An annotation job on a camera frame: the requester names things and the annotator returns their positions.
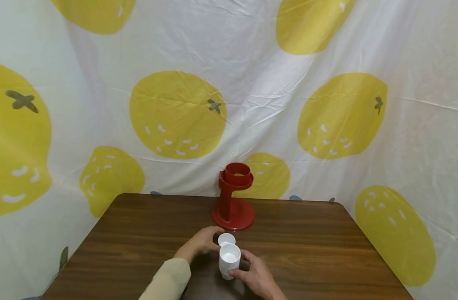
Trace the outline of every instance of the red stand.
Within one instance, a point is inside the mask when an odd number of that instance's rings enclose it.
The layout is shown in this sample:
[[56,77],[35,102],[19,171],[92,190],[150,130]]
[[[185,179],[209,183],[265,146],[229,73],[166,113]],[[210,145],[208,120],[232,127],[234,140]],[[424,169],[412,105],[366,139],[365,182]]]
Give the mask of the red stand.
[[247,190],[252,186],[254,176],[245,164],[232,163],[219,172],[219,202],[212,210],[214,221],[226,230],[244,230],[254,223],[254,209],[244,199],[232,198],[235,190]]

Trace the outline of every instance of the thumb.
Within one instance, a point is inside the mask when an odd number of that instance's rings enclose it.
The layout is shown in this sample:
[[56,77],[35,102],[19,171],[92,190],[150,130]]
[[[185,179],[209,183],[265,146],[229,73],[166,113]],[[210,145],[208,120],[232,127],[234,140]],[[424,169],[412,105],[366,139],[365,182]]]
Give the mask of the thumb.
[[234,269],[234,270],[229,271],[229,276],[232,276],[237,279],[241,279],[242,282],[246,282],[247,272],[239,270],[239,269]]

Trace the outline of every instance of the left hand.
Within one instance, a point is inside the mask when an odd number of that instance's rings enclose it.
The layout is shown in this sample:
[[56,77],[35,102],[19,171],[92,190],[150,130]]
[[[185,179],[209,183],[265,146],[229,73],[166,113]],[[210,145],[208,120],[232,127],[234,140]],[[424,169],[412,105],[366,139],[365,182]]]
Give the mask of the left hand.
[[214,244],[212,240],[215,234],[221,234],[223,232],[224,230],[217,226],[202,228],[176,252],[174,258],[184,258],[191,264],[199,254],[218,252],[221,247]]

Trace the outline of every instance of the brown table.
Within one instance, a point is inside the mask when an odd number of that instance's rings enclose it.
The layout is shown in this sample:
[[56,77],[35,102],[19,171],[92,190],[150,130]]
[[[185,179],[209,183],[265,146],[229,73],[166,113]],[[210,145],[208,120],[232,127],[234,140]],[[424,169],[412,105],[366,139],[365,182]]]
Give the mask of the brown table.
[[[137,300],[160,265],[213,225],[216,197],[119,195],[42,300]],[[342,205],[250,200],[254,224],[234,233],[263,258],[290,300],[412,299]],[[184,300],[258,299],[220,277],[217,255],[191,266]]]

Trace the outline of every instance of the white paper cup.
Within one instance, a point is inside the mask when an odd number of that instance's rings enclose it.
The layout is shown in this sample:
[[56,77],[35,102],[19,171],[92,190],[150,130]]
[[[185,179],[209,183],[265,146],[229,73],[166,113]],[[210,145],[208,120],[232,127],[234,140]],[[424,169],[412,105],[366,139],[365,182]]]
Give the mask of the white paper cup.
[[219,271],[222,278],[232,280],[229,270],[239,269],[241,263],[241,249],[234,244],[226,244],[219,250]]
[[227,244],[235,245],[236,244],[236,238],[230,233],[223,233],[223,234],[221,234],[219,236],[219,238],[217,238],[217,243],[221,247],[224,246],[224,245],[227,245]]

